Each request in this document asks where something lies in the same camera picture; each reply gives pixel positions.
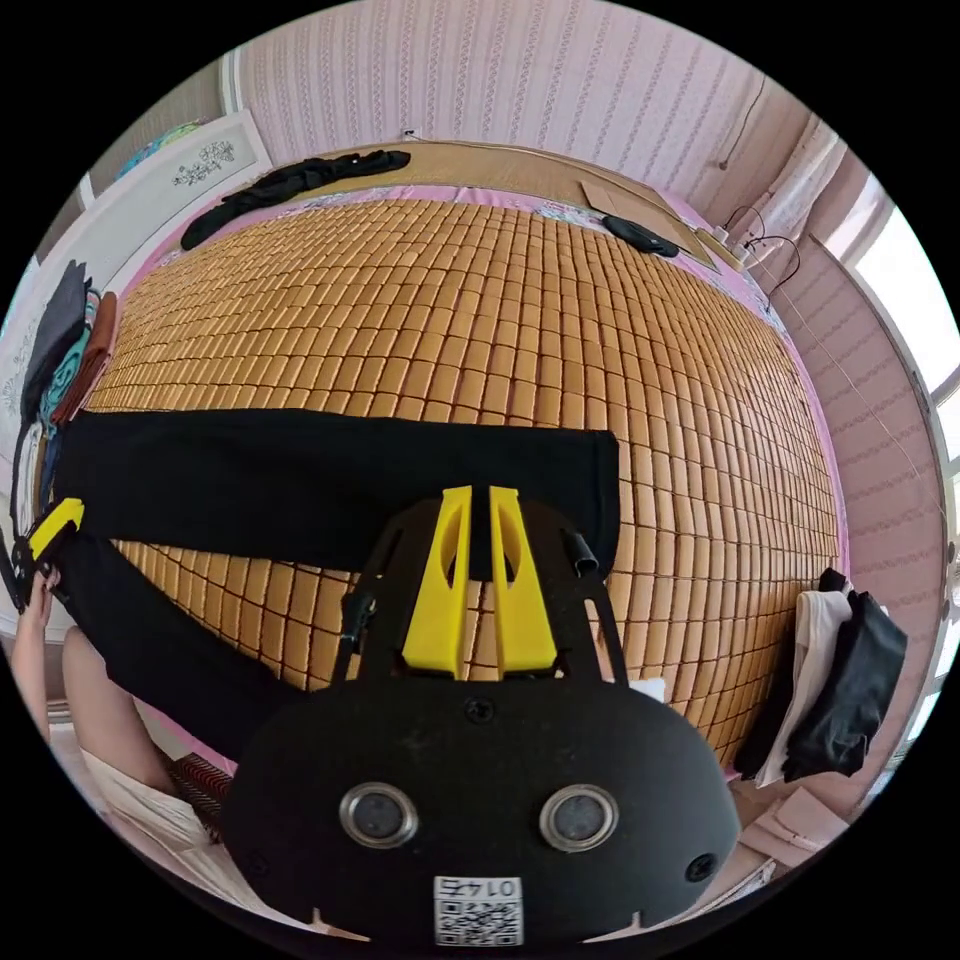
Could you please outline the person's left hand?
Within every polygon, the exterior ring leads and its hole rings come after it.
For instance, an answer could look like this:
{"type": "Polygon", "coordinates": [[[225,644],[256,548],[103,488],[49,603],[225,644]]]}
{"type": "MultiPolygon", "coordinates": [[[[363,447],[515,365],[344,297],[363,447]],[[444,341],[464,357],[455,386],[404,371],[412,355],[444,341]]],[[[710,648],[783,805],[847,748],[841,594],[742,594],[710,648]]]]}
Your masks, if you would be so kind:
{"type": "Polygon", "coordinates": [[[45,631],[52,610],[53,590],[57,587],[59,580],[60,574],[56,567],[35,571],[28,601],[19,617],[18,634],[45,631]]]}

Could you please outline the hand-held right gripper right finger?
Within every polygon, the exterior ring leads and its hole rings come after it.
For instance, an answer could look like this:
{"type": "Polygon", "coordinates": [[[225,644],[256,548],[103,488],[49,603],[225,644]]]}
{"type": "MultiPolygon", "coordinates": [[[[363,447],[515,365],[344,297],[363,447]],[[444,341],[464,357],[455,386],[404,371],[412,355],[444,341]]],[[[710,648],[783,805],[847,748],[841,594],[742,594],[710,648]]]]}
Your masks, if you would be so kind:
{"type": "Polygon", "coordinates": [[[518,492],[490,487],[489,517],[500,679],[551,675],[557,647],[518,492]]]}

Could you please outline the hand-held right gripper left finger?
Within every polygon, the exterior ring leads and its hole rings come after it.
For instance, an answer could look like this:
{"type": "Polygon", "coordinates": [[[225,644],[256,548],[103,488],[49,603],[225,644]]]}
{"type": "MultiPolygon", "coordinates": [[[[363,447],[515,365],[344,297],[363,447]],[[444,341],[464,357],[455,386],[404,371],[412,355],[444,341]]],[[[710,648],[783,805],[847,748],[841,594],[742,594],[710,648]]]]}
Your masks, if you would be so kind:
{"type": "Polygon", "coordinates": [[[401,648],[411,671],[462,678],[471,523],[472,488],[444,490],[401,648]]]}

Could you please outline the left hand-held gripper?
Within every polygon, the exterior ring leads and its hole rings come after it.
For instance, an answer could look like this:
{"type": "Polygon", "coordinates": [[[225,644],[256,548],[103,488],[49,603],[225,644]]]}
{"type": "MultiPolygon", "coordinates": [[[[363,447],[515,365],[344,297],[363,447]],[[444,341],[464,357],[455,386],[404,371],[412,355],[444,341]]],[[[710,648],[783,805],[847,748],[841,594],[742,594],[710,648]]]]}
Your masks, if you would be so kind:
{"type": "Polygon", "coordinates": [[[12,551],[2,547],[2,578],[17,609],[25,609],[37,573],[47,576],[52,555],[62,540],[79,531],[85,505],[76,497],[65,497],[50,505],[27,532],[14,537],[12,551]]]}

